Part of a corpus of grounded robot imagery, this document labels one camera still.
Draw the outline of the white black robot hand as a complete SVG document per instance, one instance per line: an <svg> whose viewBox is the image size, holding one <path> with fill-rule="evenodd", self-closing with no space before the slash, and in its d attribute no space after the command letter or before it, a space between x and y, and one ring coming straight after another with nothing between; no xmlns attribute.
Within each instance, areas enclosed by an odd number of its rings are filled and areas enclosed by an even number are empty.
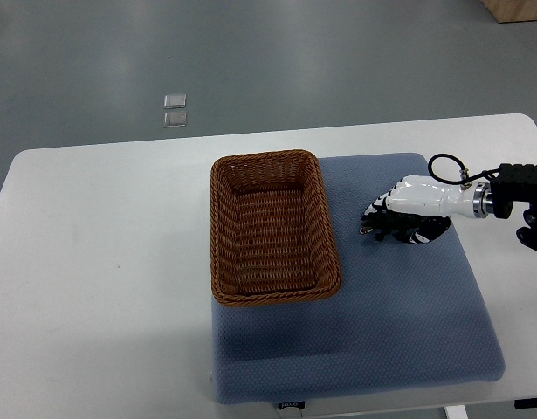
<svg viewBox="0 0 537 419"><path fill-rule="evenodd" d="M364 213L370 210L392 210L424 216L423 224L406 244L428 244L451 227L452 215L483 219L492 214L486 208L489 192L488 182L440 182L431 176L408 175L377 197Z"/></svg>

